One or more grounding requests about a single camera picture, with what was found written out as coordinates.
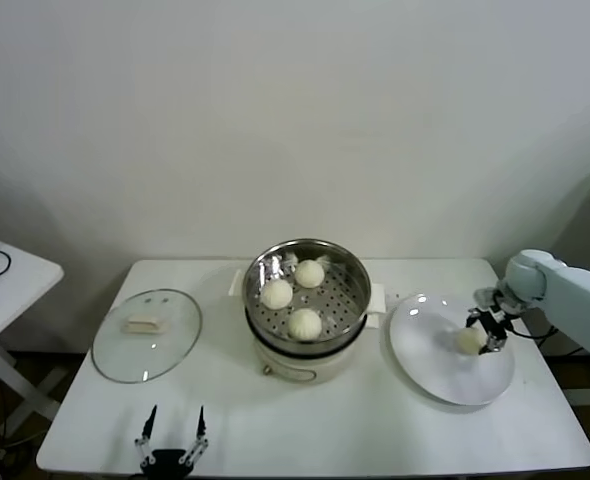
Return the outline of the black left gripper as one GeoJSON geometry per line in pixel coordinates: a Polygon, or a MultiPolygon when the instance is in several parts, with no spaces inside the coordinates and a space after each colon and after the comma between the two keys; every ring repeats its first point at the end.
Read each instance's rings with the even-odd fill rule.
{"type": "Polygon", "coordinates": [[[144,475],[190,475],[193,463],[197,463],[209,446],[206,437],[204,406],[200,408],[196,437],[190,447],[182,449],[151,450],[150,439],[157,413],[154,406],[148,419],[144,422],[142,432],[134,444],[140,456],[141,471],[144,475]]]}

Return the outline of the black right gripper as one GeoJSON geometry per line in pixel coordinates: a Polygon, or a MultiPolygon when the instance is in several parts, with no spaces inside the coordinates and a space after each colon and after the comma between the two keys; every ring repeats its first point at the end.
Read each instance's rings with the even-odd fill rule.
{"type": "Polygon", "coordinates": [[[507,333],[502,324],[504,320],[503,312],[501,310],[495,311],[492,308],[483,309],[478,307],[470,309],[468,313],[465,327],[471,328],[477,322],[480,322],[487,334],[486,342],[480,348],[478,354],[485,355],[500,352],[505,347],[507,339],[507,333]]]}

